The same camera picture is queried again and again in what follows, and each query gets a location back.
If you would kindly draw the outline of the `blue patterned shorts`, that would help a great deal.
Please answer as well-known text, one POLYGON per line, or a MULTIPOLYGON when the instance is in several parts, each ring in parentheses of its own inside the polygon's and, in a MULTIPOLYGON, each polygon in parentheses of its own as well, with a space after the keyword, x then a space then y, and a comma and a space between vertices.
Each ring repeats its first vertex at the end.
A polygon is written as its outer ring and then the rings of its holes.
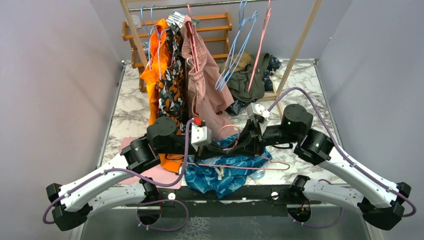
MULTIPOLYGON (((265 149, 263 157, 272 159, 272 155, 265 149)), ((217 156, 200 160, 200 164, 229 165, 237 167, 262 168, 268 160, 249 156, 217 156)), ((247 181, 247 177, 256 170, 235 169, 226 167, 207 167, 189 165, 194 163, 194 158, 189 156, 184 178, 187 186, 202 194, 213 191, 218 199, 230 195, 241 188, 247 181)))

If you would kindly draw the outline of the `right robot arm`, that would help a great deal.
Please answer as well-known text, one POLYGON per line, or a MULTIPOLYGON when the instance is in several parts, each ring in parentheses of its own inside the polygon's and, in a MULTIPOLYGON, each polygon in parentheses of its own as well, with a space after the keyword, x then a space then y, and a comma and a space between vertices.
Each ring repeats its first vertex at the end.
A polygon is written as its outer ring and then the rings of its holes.
POLYGON ((290 185, 287 198, 296 204, 319 201, 356 211, 370 225, 391 230, 404 215, 404 202, 411 187, 389 181, 348 154, 328 135, 312 128, 313 115, 299 104, 290 104, 279 125, 269 125, 270 112, 262 105, 247 107, 247 122, 234 148, 237 154, 260 155, 264 148, 289 144, 295 155, 344 180, 348 187, 321 183, 298 175, 290 185))

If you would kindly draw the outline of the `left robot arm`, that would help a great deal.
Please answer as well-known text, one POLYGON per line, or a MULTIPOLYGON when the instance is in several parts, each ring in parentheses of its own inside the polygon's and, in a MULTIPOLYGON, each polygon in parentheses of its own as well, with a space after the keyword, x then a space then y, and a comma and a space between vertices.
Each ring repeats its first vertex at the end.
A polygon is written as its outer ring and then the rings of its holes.
POLYGON ((48 185, 50 204, 42 222, 68 231, 102 210, 136 203, 152 205, 158 188, 173 187, 183 178, 180 174, 175 180, 163 181, 145 176, 161 163, 160 155, 181 155, 180 171, 184 172, 189 156, 209 159, 226 153, 199 118, 190 119, 185 133, 178 135, 177 124, 170 117, 159 117, 144 136, 133 140, 107 164, 71 183, 48 185))

